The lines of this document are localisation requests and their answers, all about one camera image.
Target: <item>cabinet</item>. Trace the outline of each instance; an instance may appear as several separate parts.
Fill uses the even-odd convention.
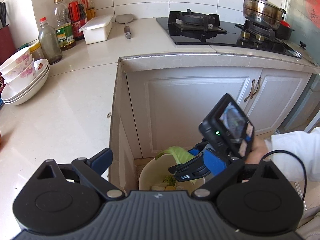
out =
[[[225,94],[242,109],[261,68],[182,67],[127,73],[141,153],[153,157],[170,146],[192,148],[198,126]]]
[[[275,131],[297,102],[310,78],[309,73],[263,69],[260,89],[244,112],[257,135]]]

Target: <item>countertop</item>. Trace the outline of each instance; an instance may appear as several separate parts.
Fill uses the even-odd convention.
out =
[[[114,23],[107,41],[90,45],[77,42],[74,48],[63,52],[60,62],[51,66],[47,82],[33,98],[19,106],[1,108],[1,240],[11,239],[20,232],[12,213],[13,200],[45,159],[70,163],[77,157],[91,157],[109,146],[111,119],[107,115],[112,108],[120,57],[183,52],[242,55],[249,60],[247,66],[279,66],[318,73],[318,68],[304,59],[270,52],[175,45],[154,18],[134,20],[129,26],[130,40],[124,36],[124,25]]]

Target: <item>stack of bowls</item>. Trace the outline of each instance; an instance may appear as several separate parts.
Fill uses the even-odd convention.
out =
[[[4,87],[1,99],[5,104],[19,105],[35,95],[47,80],[49,62],[34,61],[30,47],[23,48],[0,66]]]

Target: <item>gas stove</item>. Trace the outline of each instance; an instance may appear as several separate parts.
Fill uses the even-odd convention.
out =
[[[169,17],[156,19],[173,42],[245,47],[301,58],[282,40],[275,38],[273,30],[262,28],[250,21],[243,25],[220,21],[217,14],[200,14],[191,10],[171,11]]]

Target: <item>red utensil holder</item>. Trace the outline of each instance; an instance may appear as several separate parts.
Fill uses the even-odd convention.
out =
[[[16,52],[13,44],[9,24],[0,29],[0,64],[5,62]]]

